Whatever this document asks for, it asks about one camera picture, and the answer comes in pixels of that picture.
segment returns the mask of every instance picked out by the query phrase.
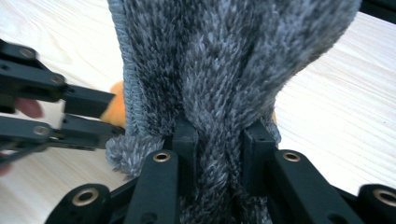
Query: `gray knitted fabric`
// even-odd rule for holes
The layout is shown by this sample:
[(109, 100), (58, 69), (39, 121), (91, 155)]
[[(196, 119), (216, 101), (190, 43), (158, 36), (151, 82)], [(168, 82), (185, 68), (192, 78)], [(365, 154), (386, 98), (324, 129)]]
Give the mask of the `gray knitted fabric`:
[(329, 49), (360, 0), (109, 0), (124, 60), (127, 134), (107, 158), (130, 177), (179, 113), (197, 129), (197, 189), (181, 223), (270, 223), (241, 186), (239, 135), (271, 120), (276, 94)]

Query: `orange object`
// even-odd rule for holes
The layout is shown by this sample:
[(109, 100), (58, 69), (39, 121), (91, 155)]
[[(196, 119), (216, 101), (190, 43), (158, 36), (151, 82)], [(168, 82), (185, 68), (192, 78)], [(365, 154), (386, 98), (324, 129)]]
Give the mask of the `orange object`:
[(108, 104), (107, 110), (102, 114), (100, 120), (125, 128), (126, 115), (123, 99), (123, 82), (120, 81), (116, 83), (110, 91), (111, 93), (114, 93), (115, 96), (111, 100), (110, 104)]

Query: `hand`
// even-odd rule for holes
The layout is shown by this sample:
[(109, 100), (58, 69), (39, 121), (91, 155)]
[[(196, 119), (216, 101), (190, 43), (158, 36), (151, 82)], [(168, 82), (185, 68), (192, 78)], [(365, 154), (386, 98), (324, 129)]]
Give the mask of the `hand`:
[[(20, 110), (24, 115), (29, 116), (33, 119), (43, 117), (43, 109), (36, 100), (29, 100), (25, 98), (18, 98), (15, 102), (15, 108)], [(0, 168), (0, 176), (5, 175), (11, 169), (11, 166)]]

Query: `mechanical linkage arm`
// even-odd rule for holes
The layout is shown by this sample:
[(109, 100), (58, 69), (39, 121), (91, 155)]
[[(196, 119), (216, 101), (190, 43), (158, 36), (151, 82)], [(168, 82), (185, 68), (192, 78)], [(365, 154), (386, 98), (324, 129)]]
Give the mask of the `mechanical linkage arm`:
[[(0, 158), (0, 167), (46, 147), (104, 148), (124, 133), (120, 127), (78, 116), (98, 118), (113, 95), (67, 85), (35, 56), (35, 51), (0, 40), (0, 112), (13, 113), (16, 97), (65, 100), (60, 130), (48, 124), (0, 117), (0, 149), (16, 152)], [(361, 187), (358, 197), (331, 186), (303, 154), (278, 150), (265, 127), (256, 122), (241, 138), (243, 186), (268, 197), (273, 223), (396, 223), (396, 189)], [(46, 223), (178, 223), (179, 198), (192, 195), (199, 137), (183, 117), (163, 149), (149, 154), (138, 178), (109, 191), (87, 184), (71, 190)]]

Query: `wooden table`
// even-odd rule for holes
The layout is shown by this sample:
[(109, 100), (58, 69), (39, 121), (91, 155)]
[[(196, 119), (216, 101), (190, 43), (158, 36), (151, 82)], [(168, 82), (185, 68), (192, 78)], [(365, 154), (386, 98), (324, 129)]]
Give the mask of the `wooden table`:
[[(122, 60), (105, 0), (0, 2), (0, 38), (36, 49), (70, 84), (108, 91)], [(277, 96), (280, 148), (304, 153), (326, 179), (356, 194), (359, 186), (396, 188), (396, 25), (358, 14), (333, 49)], [(42, 103), (59, 126), (63, 103)], [(125, 183), (95, 152), (50, 148), (0, 177), (0, 223), (42, 223), (70, 190)]]

